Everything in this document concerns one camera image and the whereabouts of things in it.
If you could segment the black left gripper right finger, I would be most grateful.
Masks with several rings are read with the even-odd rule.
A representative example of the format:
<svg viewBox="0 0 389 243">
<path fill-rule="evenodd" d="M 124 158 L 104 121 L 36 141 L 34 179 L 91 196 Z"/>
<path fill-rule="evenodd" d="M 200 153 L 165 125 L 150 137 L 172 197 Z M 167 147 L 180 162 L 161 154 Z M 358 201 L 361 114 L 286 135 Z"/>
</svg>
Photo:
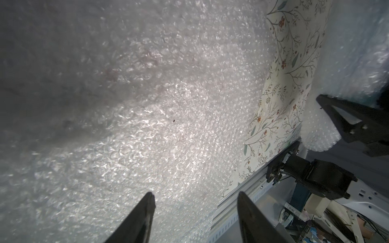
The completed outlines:
<svg viewBox="0 0 389 243">
<path fill-rule="evenodd" d="M 243 243 L 286 243 L 255 203 L 244 192 L 239 192 L 237 211 Z"/>
</svg>

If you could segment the blue glass bottle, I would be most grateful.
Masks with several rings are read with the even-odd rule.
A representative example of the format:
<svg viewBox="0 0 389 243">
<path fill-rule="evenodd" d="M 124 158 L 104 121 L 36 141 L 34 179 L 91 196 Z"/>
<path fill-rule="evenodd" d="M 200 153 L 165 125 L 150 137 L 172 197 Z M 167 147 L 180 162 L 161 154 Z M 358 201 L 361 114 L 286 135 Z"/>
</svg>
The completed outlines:
<svg viewBox="0 0 389 243">
<path fill-rule="evenodd" d="M 389 2 L 335 1 L 327 22 L 313 97 L 375 106 L 389 78 Z"/>
</svg>

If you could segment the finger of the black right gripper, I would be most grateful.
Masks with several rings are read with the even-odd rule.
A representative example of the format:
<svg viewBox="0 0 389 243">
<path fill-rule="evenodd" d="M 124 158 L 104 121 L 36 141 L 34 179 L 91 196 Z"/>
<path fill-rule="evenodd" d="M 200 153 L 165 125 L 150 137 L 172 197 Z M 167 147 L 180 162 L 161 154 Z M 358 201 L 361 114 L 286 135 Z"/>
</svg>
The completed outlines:
<svg viewBox="0 0 389 243">
<path fill-rule="evenodd" d="M 370 157 L 389 154 L 389 112 L 385 109 L 319 95 L 316 98 L 347 143 L 362 142 Z"/>
</svg>

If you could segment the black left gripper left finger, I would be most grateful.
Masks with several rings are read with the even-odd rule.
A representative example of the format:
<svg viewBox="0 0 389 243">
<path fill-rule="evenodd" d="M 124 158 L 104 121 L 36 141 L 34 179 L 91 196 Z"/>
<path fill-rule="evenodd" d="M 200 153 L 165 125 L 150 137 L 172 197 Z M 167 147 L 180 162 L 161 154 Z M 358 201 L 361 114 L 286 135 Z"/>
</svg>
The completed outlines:
<svg viewBox="0 0 389 243">
<path fill-rule="evenodd" d="M 105 243 L 148 243 L 155 209 L 155 196 L 147 192 Z"/>
</svg>

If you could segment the clear bubble wrap sheet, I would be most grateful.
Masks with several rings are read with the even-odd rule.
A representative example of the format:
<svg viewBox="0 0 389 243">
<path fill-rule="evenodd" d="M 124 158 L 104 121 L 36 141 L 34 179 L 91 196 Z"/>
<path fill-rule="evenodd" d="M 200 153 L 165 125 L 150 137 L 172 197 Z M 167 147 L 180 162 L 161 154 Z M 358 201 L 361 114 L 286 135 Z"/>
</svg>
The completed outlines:
<svg viewBox="0 0 389 243">
<path fill-rule="evenodd" d="M 203 243 L 296 140 L 335 1 L 1 1 L 1 242 L 102 243 L 151 191 L 153 243 Z"/>
</svg>

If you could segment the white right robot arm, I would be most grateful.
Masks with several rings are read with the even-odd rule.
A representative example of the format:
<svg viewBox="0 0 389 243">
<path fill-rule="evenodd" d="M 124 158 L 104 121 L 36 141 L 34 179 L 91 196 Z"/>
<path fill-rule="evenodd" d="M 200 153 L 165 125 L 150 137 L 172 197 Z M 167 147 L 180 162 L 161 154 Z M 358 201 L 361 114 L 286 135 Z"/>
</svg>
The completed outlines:
<svg viewBox="0 0 389 243">
<path fill-rule="evenodd" d="M 345 142 L 362 142 L 367 148 L 364 153 L 370 157 L 389 154 L 389 105 L 386 95 L 382 94 L 378 99 L 379 108 L 327 95 L 319 95 L 316 101 L 329 115 Z M 388 229 L 387 196 L 332 162 L 309 162 L 299 157 L 299 145 L 300 142 L 294 142 L 268 163 L 268 183 L 276 184 L 282 175 L 289 175 L 313 194 L 335 200 Z"/>
</svg>

